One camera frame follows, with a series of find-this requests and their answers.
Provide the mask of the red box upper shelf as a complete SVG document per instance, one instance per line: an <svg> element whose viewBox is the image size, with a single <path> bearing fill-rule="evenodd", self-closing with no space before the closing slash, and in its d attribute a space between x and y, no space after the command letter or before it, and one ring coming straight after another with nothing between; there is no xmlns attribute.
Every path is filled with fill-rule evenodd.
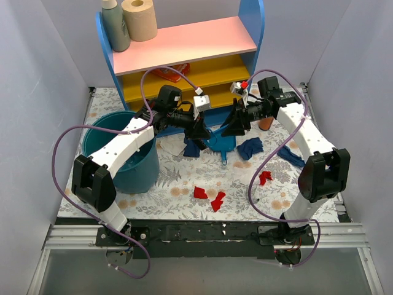
<svg viewBox="0 0 393 295"><path fill-rule="evenodd" d="M186 75L190 71L190 64L183 63L183 64L171 66L171 68L175 69L176 71L179 71L183 75ZM177 83L182 79L182 76L180 74L175 73L172 70L163 69L163 68L155 69L151 73L174 83Z"/></svg>

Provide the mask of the blue plastic dustpan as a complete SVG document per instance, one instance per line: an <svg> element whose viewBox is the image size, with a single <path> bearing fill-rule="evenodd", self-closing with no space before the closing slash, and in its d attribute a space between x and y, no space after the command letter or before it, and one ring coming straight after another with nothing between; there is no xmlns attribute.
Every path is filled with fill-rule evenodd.
<svg viewBox="0 0 393 295"><path fill-rule="evenodd" d="M236 146L236 136L222 136L220 134L219 137L219 144L220 144L220 155L221 155L221 160L222 160L222 165L227 164L227 154L229 152L234 151L235 146Z"/></svg>

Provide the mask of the red paper scrap left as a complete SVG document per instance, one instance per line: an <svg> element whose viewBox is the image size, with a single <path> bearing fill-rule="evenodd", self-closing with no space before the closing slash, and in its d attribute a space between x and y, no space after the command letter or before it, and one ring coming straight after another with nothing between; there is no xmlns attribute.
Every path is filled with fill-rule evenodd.
<svg viewBox="0 0 393 295"><path fill-rule="evenodd" d="M208 199L208 195L206 194L205 190L200 187L194 187L193 197L195 199Z"/></svg>

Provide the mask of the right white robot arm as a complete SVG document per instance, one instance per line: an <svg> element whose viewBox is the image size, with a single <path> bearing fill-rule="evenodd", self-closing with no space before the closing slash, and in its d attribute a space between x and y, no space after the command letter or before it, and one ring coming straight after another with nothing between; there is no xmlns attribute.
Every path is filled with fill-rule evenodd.
<svg viewBox="0 0 393 295"><path fill-rule="evenodd" d="M325 139L307 116L298 91L283 92L274 76L258 81L257 85L262 98L249 104L247 82L232 83L230 91L240 99L233 101L230 115L222 125L222 136L244 135L251 122L274 117L299 147L305 161L297 181L299 193L282 214L282 226L278 228L278 238L289 245L300 237L300 230L328 199L345 190L351 157L347 149L337 149Z"/></svg>

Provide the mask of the red paper scrap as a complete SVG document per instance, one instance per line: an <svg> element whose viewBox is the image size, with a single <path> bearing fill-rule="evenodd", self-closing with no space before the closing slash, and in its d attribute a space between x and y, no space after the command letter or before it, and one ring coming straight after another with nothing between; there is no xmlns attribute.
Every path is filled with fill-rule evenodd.
<svg viewBox="0 0 393 295"><path fill-rule="evenodd" d="M262 173L259 175L259 179L260 179L260 185L264 186L267 181L272 181L272 175L270 171L262 171Z"/></svg>
<svg viewBox="0 0 393 295"><path fill-rule="evenodd" d="M200 187L194 187L193 197L195 199L208 199L208 195L206 194L205 190Z"/></svg>
<svg viewBox="0 0 393 295"><path fill-rule="evenodd" d="M217 212L223 204L223 199L226 196L224 192L218 192L216 198L211 202L213 212Z"/></svg>

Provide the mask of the red paper scrap middle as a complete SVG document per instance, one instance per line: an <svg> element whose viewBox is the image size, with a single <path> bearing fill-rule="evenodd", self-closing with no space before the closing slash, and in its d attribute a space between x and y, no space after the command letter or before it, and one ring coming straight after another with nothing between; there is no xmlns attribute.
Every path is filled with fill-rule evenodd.
<svg viewBox="0 0 393 295"><path fill-rule="evenodd" d="M224 192L218 192L216 198L211 202L213 212L217 212L223 204L223 199L226 196Z"/></svg>

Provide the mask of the aluminium frame rail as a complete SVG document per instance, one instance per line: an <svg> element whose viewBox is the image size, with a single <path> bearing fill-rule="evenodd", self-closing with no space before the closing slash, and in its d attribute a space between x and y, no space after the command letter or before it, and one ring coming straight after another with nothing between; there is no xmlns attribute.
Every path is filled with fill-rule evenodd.
<svg viewBox="0 0 393 295"><path fill-rule="evenodd" d="M99 225L54 225L44 242L28 294L38 294L51 250L96 250ZM383 294L371 257L370 244L361 223L321 223L321 248L356 248L372 294Z"/></svg>

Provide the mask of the blue hand brush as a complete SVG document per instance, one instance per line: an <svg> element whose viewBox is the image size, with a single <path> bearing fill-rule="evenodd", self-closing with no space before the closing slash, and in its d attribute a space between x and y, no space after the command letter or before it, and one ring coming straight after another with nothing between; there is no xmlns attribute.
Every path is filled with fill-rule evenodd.
<svg viewBox="0 0 393 295"><path fill-rule="evenodd" d="M210 134L210 139L201 139L202 145L204 148L209 148L214 152L220 152L220 144L219 137L221 134L221 129L217 129L215 131L208 129Z"/></svg>

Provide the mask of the blue pink yellow shelf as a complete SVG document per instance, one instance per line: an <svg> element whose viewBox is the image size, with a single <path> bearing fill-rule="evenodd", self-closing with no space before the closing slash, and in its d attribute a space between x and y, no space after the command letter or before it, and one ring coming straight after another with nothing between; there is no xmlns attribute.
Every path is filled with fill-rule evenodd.
<svg viewBox="0 0 393 295"><path fill-rule="evenodd" d="M205 113L209 127L221 124L230 112L233 82L254 73L265 30L262 1L241 1L236 16L160 28L151 40L131 42L123 52L112 50L102 21L95 16L96 30L106 64L125 110L138 111L143 98L151 99L167 81L152 73L156 66L190 64L187 77L209 96Z"/></svg>

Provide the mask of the dark blue paper scrap middle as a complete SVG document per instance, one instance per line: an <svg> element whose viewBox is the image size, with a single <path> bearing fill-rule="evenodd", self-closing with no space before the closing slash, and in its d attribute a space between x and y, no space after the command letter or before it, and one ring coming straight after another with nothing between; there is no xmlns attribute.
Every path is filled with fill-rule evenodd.
<svg viewBox="0 0 393 295"><path fill-rule="evenodd" d="M254 154L263 152L263 143L260 138L255 137L244 141L236 148L243 160L249 160Z"/></svg>

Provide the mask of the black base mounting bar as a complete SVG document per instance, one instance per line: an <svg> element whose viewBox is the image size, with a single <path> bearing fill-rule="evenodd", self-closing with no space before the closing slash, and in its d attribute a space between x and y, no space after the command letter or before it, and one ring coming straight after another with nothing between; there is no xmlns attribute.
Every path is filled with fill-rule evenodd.
<svg viewBox="0 0 393 295"><path fill-rule="evenodd" d="M274 248L314 245L310 226L286 230L278 222L181 221L131 219L119 234L100 227L96 246L129 248L134 259L257 258L274 259Z"/></svg>

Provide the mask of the dark blue paper scrap left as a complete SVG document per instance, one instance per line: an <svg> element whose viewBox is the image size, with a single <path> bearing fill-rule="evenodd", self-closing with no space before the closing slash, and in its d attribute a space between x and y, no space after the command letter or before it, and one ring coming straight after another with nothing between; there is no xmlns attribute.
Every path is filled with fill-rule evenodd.
<svg viewBox="0 0 393 295"><path fill-rule="evenodd" d="M200 148L193 142L193 140L184 138L184 157L199 158Z"/></svg>

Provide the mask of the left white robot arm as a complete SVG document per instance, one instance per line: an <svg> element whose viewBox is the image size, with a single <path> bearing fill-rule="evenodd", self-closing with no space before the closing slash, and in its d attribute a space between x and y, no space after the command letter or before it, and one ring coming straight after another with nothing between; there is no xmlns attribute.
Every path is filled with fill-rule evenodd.
<svg viewBox="0 0 393 295"><path fill-rule="evenodd" d="M80 155L74 161L72 193L93 208L103 224L112 228L109 238L116 245L126 245L131 237L129 228L125 227L127 218L115 202L113 179L123 164L169 126L184 129L191 140L210 137L203 116L211 107L210 99L199 87L195 93L190 109L183 111L179 101L181 90L164 85L158 97L144 100L144 106L110 142L90 156Z"/></svg>

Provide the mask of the dark blue paper scrap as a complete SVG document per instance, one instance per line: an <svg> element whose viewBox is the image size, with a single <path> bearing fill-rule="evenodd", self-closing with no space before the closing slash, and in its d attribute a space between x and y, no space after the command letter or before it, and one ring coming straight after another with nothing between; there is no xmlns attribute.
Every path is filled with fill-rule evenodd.
<svg viewBox="0 0 393 295"><path fill-rule="evenodd" d="M193 142L193 140L184 138L184 157L199 158L200 148Z"/></svg>
<svg viewBox="0 0 393 295"><path fill-rule="evenodd" d="M298 155L294 154L289 147L283 146L278 152L277 156L288 161L291 165L303 168L305 166L305 161Z"/></svg>
<svg viewBox="0 0 393 295"><path fill-rule="evenodd" d="M263 152L263 143L260 138L255 137L244 141L236 148L243 160L249 160L254 154Z"/></svg>

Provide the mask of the red paper scrap right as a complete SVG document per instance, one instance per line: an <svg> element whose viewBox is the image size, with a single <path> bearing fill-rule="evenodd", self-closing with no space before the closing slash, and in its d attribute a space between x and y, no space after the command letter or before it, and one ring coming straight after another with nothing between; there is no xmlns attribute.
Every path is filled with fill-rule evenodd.
<svg viewBox="0 0 393 295"><path fill-rule="evenodd" d="M262 171L262 173L259 175L259 179L260 179L260 185L264 186L267 181L272 181L272 175L270 171Z"/></svg>

